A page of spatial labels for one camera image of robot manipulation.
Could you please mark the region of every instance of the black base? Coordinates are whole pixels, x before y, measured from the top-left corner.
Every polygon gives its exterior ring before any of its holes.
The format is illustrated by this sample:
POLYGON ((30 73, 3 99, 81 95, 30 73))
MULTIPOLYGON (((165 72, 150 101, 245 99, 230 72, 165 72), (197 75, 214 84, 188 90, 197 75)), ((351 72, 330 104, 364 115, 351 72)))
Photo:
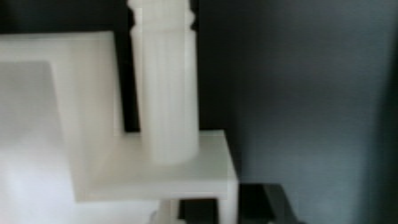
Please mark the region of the black base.
MULTIPOLYGON (((216 200, 181 200, 177 218, 186 224, 218 224, 216 200)), ((237 224, 303 224, 296 220, 280 185, 239 185, 237 224)))

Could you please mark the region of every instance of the white cylindrical rod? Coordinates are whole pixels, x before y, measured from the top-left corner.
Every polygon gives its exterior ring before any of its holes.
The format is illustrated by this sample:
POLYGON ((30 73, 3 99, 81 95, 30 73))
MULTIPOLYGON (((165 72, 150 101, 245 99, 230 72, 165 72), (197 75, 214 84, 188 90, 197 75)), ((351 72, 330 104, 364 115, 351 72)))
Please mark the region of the white cylindrical rod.
POLYGON ((129 0, 141 145, 156 164, 198 151, 195 32, 188 0, 129 0))

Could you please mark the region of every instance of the dark gray wall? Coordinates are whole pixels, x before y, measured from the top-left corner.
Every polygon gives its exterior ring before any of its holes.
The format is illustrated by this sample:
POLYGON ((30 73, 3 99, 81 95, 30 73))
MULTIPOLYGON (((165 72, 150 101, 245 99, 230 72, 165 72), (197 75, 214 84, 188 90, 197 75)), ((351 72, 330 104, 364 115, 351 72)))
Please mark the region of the dark gray wall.
MULTIPOLYGON (((398 2, 197 2, 200 127, 227 131, 241 181, 282 184, 308 224, 378 224, 398 198, 398 2)), ((0 0, 1 33, 115 31, 131 99, 125 18, 122 1, 0 0)), ((129 101, 124 112, 131 130, 129 101)))

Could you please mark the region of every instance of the white plastic part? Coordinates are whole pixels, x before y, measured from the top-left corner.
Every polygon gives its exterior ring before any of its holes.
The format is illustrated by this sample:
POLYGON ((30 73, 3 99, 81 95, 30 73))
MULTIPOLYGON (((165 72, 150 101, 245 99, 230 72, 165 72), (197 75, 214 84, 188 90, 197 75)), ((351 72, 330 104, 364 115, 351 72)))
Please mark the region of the white plastic part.
MULTIPOLYGON (((60 163, 60 171, 56 170, 56 165, 54 167, 47 167, 54 173, 44 176, 47 178, 53 175, 60 175, 62 182, 56 182, 56 184, 62 185, 62 188, 56 191, 56 186, 51 185, 53 188, 47 189, 60 194, 65 191, 69 192, 67 203, 70 205, 74 203, 70 201, 72 191, 67 189, 69 184, 72 185, 78 202, 95 201, 95 203, 109 203, 120 200, 140 199, 179 200, 182 198, 216 198, 220 201, 220 224, 236 224, 237 181, 223 133, 216 131, 204 132, 200 134, 197 156, 186 163, 159 166, 150 162, 150 157, 143 152, 140 135, 122 132, 111 33, 3 36, 0 38, 0 52, 1 62, 38 61, 47 63, 51 69, 54 109, 58 112, 62 148, 65 151, 56 152, 58 159, 53 160, 56 161, 54 164, 60 163), (65 163, 69 163, 70 181, 67 179, 65 163)), ((26 105, 35 104, 28 99, 22 102, 26 105)), ((24 161, 30 158, 30 162, 37 167, 49 165, 49 163, 40 164, 40 160, 35 161, 33 158, 38 158, 40 155, 46 156, 44 153, 49 156, 51 150, 37 154, 38 151, 35 151, 35 148, 38 146, 35 143, 24 145, 24 147, 28 152, 26 157, 22 157, 22 154, 14 153, 14 158, 10 159, 6 153, 0 152, 0 165, 3 161, 10 161, 6 166, 8 164, 21 164, 15 161, 19 159, 19 161, 24 161)), ((22 172, 33 172, 33 170, 31 165, 22 172)), ((6 175, 24 180, 21 182, 22 186, 28 186, 28 184, 33 186, 35 183, 26 179, 28 176, 21 172, 6 171, 6 175)), ((3 186, 10 186, 8 176, 0 176, 0 188, 3 187, 1 184, 3 186)), ((6 197, 17 198, 19 203, 28 204, 19 195, 15 193, 6 195, 6 197)), ((122 206, 108 204, 108 208, 117 212, 122 206)), ((10 208, 10 211, 15 210, 21 211, 17 205, 10 208)), ((15 224, 24 223, 42 224, 46 222, 15 222, 15 224)), ((92 222, 81 219, 81 221, 69 221, 67 223, 86 224, 92 222)))
POLYGON ((197 155, 197 68, 188 0, 131 0, 141 145, 156 164, 197 155))
MULTIPOLYGON (((106 156, 111 149, 106 146, 90 147, 92 143, 86 145, 95 131, 88 136, 83 134, 67 144, 78 145, 78 141, 86 137, 81 148, 63 146, 60 117, 65 115, 63 122, 67 119, 74 122, 74 119, 85 116, 79 119, 86 123, 86 118, 95 117, 95 113, 92 116, 85 113, 76 113, 78 117, 70 116, 67 112, 74 109, 83 111, 81 105, 60 115, 58 105, 63 105, 67 100, 62 96, 70 94, 72 97, 72 91, 83 90, 74 89, 63 81, 67 77, 70 81, 83 74, 76 82, 81 82, 81 85, 83 82, 92 82, 92 85, 97 85, 94 88, 99 88, 94 92, 101 94, 104 91, 102 94, 108 94, 101 83, 108 81, 104 77, 113 80, 111 76, 117 75, 111 55, 109 33, 0 36, 0 224, 147 224, 149 215, 156 211, 157 200, 95 203, 74 201, 69 167, 76 172, 74 176, 85 173, 88 162, 94 165, 94 160, 106 156), (69 166, 65 149, 70 149, 70 154, 76 154, 72 149, 81 150, 79 155, 90 157, 90 160, 81 158, 83 164, 70 162, 69 166)), ((83 93, 79 92, 83 98, 95 95, 88 94, 90 87, 88 85, 83 93)), ((90 104, 92 111, 99 102, 90 104)), ((109 108, 104 113, 111 115, 113 106, 106 106, 109 108)), ((99 118, 108 119, 99 125, 115 123, 104 113, 97 113, 99 118)), ((111 137, 111 126, 104 129, 111 137)))

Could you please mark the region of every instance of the gray background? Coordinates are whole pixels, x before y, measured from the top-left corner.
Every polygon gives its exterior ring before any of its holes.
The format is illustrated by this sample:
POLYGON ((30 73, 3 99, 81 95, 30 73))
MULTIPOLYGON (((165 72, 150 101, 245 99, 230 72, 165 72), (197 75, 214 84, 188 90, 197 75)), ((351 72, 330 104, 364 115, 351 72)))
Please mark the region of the gray background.
MULTIPOLYGON (((282 184, 308 224, 396 223, 398 2, 197 2, 200 127, 227 131, 241 182, 282 184)), ((124 2, 0 3, 1 33, 115 31, 131 99, 124 2)))

